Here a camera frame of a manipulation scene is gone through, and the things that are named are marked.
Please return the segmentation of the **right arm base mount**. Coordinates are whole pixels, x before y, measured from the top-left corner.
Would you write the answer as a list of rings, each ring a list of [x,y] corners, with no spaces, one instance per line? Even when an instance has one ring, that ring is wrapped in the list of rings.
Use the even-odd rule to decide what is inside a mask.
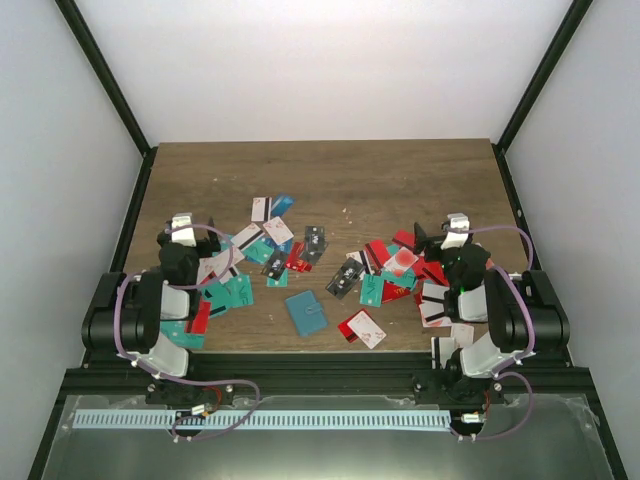
[[[486,400],[501,404],[504,395],[488,379],[456,376],[445,370],[426,370],[412,377],[415,401],[441,408],[477,408]]]

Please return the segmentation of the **blue leather card holder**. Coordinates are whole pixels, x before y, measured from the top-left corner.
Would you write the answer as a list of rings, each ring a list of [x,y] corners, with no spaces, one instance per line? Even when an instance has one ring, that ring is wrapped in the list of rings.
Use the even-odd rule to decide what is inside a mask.
[[[311,290],[287,298],[285,306],[300,337],[308,337],[328,326],[324,308]]]

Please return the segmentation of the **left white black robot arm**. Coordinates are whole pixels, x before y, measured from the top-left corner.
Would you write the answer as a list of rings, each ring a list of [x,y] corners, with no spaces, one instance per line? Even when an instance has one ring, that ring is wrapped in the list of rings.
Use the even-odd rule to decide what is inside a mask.
[[[81,328],[88,352],[112,353],[156,377],[171,376],[169,391],[184,404],[203,395],[205,381],[188,369],[188,349],[170,340],[161,326],[195,318],[201,260],[221,250],[213,220],[206,223],[204,238],[195,230],[190,213],[176,214],[157,236],[157,266],[131,278],[123,272],[103,274]]]

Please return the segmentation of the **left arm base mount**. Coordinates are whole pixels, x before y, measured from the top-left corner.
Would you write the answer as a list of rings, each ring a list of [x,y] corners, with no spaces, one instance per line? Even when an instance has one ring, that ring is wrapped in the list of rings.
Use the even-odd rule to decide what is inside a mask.
[[[230,405],[235,396],[233,385],[187,385],[167,380],[146,380],[146,403],[170,408],[190,408],[199,404]]]

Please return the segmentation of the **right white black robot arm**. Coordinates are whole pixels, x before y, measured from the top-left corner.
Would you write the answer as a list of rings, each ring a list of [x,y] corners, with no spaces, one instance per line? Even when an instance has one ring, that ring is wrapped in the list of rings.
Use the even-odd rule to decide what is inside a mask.
[[[477,398],[505,369],[540,352],[564,349],[570,326],[548,275],[533,266],[509,274],[474,243],[475,229],[452,215],[440,236],[414,227],[412,251],[427,263],[418,307],[426,327],[488,327],[478,340],[450,348],[432,341],[436,383],[458,403]]]

